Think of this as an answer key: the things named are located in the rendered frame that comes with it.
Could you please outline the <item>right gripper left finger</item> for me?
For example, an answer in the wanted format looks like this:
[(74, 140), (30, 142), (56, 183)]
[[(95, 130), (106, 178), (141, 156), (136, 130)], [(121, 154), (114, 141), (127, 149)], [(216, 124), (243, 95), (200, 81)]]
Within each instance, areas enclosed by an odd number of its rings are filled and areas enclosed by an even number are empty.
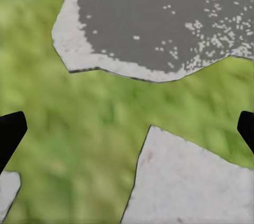
[(0, 116), (0, 174), (28, 131), (22, 111)]

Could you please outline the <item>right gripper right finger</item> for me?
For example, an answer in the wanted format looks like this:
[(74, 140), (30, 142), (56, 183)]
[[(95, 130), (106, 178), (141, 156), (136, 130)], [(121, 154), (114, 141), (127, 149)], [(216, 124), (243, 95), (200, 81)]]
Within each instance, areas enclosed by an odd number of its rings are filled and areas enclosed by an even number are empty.
[(254, 113), (242, 111), (237, 129), (254, 153)]

